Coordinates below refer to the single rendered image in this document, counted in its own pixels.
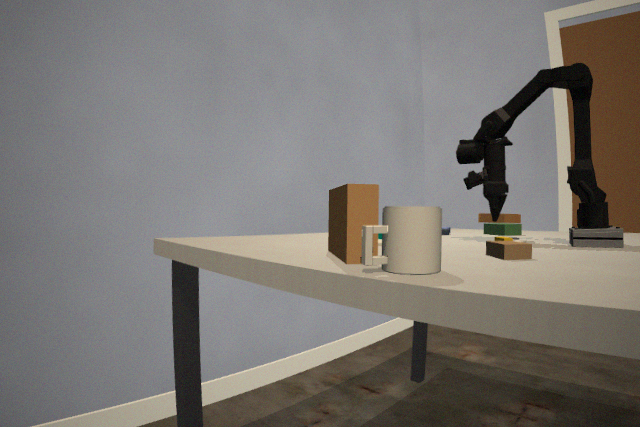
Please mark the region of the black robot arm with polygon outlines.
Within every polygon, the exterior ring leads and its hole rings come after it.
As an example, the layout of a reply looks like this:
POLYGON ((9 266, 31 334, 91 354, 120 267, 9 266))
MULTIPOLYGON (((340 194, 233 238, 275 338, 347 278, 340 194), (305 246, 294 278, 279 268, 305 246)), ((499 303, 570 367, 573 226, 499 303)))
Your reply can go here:
POLYGON ((459 141, 458 163, 474 164, 483 159, 484 162, 505 162, 505 146, 513 145, 505 134, 515 119, 548 88, 569 89, 573 101, 575 160, 573 167, 567 166, 567 183, 582 202, 577 209, 577 226, 579 229, 610 228, 607 194, 597 186, 591 158, 592 85, 590 70, 583 63, 540 70, 506 105, 483 118, 473 140, 459 141))

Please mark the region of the green rectangular box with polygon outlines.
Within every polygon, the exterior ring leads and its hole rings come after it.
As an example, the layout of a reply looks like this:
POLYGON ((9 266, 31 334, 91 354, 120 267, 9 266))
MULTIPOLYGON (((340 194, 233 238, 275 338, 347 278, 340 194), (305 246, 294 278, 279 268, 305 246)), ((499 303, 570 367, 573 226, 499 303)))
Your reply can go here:
POLYGON ((484 234, 500 236, 522 235, 522 224, 484 223, 484 234))

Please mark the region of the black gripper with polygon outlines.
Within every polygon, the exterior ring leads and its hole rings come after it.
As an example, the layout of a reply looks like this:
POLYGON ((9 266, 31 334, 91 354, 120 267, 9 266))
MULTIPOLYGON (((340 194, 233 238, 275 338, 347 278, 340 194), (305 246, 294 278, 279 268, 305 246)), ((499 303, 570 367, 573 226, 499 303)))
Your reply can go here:
POLYGON ((492 221, 496 222, 504 205, 508 193, 508 184, 505 182, 505 162, 484 162, 489 181, 483 185, 484 197, 490 202, 492 221), (502 193, 484 193, 502 192, 502 193))

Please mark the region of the beige mug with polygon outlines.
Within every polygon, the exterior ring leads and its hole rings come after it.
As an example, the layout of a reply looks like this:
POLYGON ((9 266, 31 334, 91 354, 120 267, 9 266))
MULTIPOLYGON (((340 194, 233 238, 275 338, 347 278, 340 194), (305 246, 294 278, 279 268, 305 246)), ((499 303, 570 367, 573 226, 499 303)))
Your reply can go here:
POLYGON ((405 275, 441 271, 442 208, 385 206, 382 225, 362 225, 361 264, 405 275), (373 256, 373 234, 382 234, 382 256, 373 256))

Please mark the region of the wooden ball-in-hole puzzle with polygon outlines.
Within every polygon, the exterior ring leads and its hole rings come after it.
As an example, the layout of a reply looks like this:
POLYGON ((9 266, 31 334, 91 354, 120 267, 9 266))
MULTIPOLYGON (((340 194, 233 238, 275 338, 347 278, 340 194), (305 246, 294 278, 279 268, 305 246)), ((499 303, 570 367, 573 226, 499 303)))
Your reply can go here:
POLYGON ((492 215, 487 213, 478 214, 478 222, 485 223, 521 223, 520 214, 500 214, 496 222, 492 221, 492 215))

